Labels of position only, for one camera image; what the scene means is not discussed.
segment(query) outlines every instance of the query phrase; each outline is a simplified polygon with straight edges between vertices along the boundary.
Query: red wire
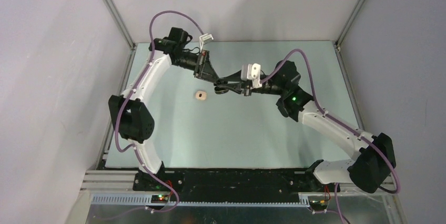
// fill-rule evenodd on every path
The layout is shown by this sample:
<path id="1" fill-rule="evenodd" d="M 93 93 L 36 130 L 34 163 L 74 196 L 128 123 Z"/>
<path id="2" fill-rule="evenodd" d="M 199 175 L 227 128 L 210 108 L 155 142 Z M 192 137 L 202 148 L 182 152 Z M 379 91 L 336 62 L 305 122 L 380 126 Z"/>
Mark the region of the red wire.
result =
<path id="1" fill-rule="evenodd" d="M 328 192 L 328 200 L 330 200 L 330 199 L 331 199 L 330 189 L 328 189 L 328 186 L 325 186 L 325 189 L 326 189 L 327 192 Z"/>
<path id="2" fill-rule="evenodd" d="M 166 183 L 167 183 L 168 185 L 170 185 L 170 187 L 172 187 L 172 188 L 174 187 L 174 186 L 172 185 L 172 182 L 170 182 L 170 180 L 167 180 Z M 172 196 L 173 193 L 174 193 L 173 191 L 170 191 L 169 197 Z"/>

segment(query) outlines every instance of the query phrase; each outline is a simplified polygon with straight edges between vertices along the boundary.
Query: white connector block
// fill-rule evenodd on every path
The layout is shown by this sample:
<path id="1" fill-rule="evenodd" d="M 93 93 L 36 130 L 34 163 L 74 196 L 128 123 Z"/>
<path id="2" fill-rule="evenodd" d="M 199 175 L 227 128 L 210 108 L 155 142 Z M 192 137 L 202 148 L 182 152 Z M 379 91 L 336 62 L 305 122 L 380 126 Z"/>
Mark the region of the white connector block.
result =
<path id="1" fill-rule="evenodd" d="M 241 67 L 241 80 L 252 80 L 252 89 L 262 87 L 260 83 L 260 65 L 259 64 L 247 64 Z"/>
<path id="2" fill-rule="evenodd" d="M 199 37 L 200 42 L 200 52 L 203 50 L 203 46 L 207 43 L 210 43 L 214 40 L 212 34 L 204 34 Z"/>

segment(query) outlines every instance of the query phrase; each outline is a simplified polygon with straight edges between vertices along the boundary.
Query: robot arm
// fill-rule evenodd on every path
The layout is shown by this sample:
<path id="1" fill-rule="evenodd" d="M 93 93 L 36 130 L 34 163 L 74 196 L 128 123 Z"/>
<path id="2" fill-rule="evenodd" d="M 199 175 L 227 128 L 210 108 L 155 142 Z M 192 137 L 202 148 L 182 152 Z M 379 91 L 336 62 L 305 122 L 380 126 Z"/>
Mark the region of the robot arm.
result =
<path id="1" fill-rule="evenodd" d="M 134 92 L 121 118 L 119 133 L 136 146 L 144 164 L 152 173 L 156 174 L 159 171 L 162 162 L 156 154 L 153 140 L 149 139 L 155 122 L 147 110 L 147 104 L 161 76 L 171 65 L 192 70 L 196 78 L 213 83 L 216 94 L 224 94 L 231 90 L 244 96 L 250 96 L 252 93 L 279 95 L 276 105 L 283 116 L 312 127 L 329 137 L 351 158 L 335 162 L 316 161 L 310 169 L 321 184 L 354 183 L 370 193 L 375 192 L 382 184 L 390 174 L 390 169 L 373 149 L 359 139 L 360 137 L 373 142 L 395 167 L 391 139 L 383 133 L 376 137 L 371 133 L 356 130 L 360 134 L 358 137 L 328 118 L 326 116 L 328 111 L 320 111 L 313 97 L 299 87 L 300 74 L 293 62 L 286 61 L 273 77 L 262 84 L 260 80 L 265 78 L 265 75 L 261 74 L 259 64 L 245 65 L 241 71 L 220 78 L 210 63 L 208 51 L 200 50 L 194 54 L 184 50 L 189 37 L 191 38 L 184 30 L 172 28 L 168 37 L 155 39 L 155 48 L 150 48 L 156 50 L 153 65 L 145 73 L 140 85 L 136 89 L 130 85 L 121 96 L 111 96 L 109 100 L 110 114 L 115 125 L 124 97 L 129 92 Z"/>

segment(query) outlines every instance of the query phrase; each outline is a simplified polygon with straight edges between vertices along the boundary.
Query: grey wall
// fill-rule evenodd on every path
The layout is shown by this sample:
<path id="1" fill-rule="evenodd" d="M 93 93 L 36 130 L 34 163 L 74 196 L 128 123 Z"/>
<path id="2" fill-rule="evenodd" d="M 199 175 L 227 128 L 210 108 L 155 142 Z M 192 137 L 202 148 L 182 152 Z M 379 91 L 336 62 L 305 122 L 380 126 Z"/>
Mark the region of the grey wall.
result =
<path id="1" fill-rule="evenodd" d="M 113 0 L 136 42 L 150 41 L 151 18 L 164 10 L 190 15 L 217 41 L 334 40 L 356 0 Z M 170 27 L 195 32 L 175 15 L 157 18 L 154 34 Z"/>
<path id="2" fill-rule="evenodd" d="M 129 48 L 102 0 L 0 0 L 0 16 L 0 223 L 64 223 Z"/>
<path id="3" fill-rule="evenodd" d="M 409 223 L 444 223 L 446 0 L 368 0 L 341 53 L 368 130 L 393 138 Z"/>

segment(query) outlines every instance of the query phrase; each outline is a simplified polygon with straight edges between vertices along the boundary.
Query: cable clip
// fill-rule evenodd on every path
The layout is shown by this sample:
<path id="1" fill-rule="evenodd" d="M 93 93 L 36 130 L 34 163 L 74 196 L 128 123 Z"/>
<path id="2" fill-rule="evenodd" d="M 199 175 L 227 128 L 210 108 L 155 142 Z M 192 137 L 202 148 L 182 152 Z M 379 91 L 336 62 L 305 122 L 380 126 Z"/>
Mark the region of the cable clip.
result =
<path id="1" fill-rule="evenodd" d="M 360 141 L 362 137 L 365 137 L 366 135 L 364 134 L 365 131 L 361 132 L 361 134 L 358 136 L 358 140 Z"/>
<path id="2" fill-rule="evenodd" d="M 212 34 L 204 34 L 201 35 L 199 38 L 200 42 L 200 52 L 203 50 L 203 46 L 207 43 L 210 43 L 214 40 L 214 37 L 212 37 Z"/>

